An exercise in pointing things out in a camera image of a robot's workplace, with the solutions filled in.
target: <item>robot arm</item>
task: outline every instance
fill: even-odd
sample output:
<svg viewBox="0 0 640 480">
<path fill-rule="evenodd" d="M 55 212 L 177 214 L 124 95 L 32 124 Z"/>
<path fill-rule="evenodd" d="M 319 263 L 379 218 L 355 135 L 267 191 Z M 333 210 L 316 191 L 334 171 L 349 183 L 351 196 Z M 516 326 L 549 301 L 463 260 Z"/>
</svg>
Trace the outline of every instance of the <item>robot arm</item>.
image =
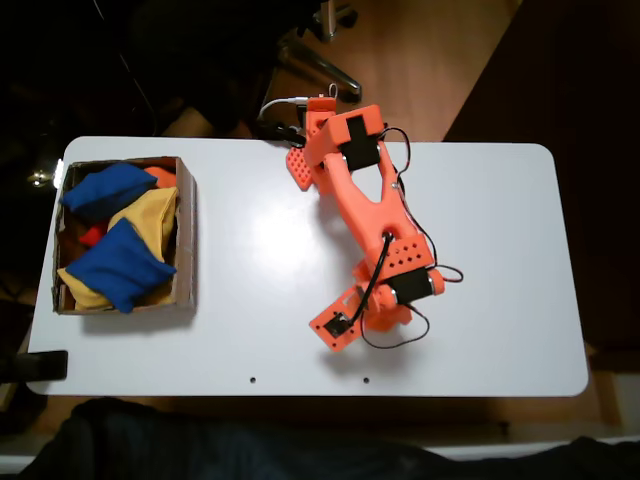
<svg viewBox="0 0 640 480">
<path fill-rule="evenodd" d="M 377 105 L 336 115 L 334 98 L 312 98 L 306 113 L 306 145 L 292 149 L 287 166 L 301 189 L 315 184 L 333 195 L 365 258 L 353 270 L 356 280 L 311 323 L 333 351 L 367 329 L 389 331 L 411 321 L 410 302 L 444 292 L 425 235 L 411 221 L 403 192 L 380 135 L 384 123 Z M 370 201 L 353 183 L 352 172 L 377 166 L 382 198 Z"/>
</svg>

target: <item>office chair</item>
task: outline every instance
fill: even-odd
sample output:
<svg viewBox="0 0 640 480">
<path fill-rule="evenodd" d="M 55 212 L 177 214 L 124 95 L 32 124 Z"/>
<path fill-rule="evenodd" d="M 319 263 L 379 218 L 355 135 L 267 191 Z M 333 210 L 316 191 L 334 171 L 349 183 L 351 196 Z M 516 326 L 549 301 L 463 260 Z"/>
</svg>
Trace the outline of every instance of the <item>office chair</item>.
<svg viewBox="0 0 640 480">
<path fill-rule="evenodd" d="M 334 0 L 327 0 L 321 10 L 314 15 L 309 30 L 324 43 L 331 42 L 336 34 L 337 25 L 345 28 L 354 26 L 358 13 L 349 5 L 336 9 Z M 284 67 L 295 70 L 311 70 L 312 74 L 324 77 L 326 83 L 335 83 L 338 97 L 345 103 L 359 103 L 362 100 L 362 86 L 334 64 L 304 45 L 298 38 L 301 35 L 290 34 L 280 42 L 278 60 Z"/>
</svg>

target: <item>black cloth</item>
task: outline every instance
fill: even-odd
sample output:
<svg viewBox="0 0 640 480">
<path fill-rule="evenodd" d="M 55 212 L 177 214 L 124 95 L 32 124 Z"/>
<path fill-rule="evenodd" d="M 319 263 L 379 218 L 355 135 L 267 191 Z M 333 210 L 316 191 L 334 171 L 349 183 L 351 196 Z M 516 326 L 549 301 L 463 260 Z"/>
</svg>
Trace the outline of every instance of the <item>black cloth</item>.
<svg viewBox="0 0 640 480">
<path fill-rule="evenodd" d="M 227 132 L 248 96 L 243 82 L 273 68 L 279 39 L 319 9 L 320 0 L 145 0 L 125 43 L 146 84 L 183 97 Z"/>
<path fill-rule="evenodd" d="M 373 439 L 221 424 L 113 399 L 76 407 L 18 478 L 637 479 L 640 444 L 589 438 L 519 459 L 456 462 Z"/>
</svg>

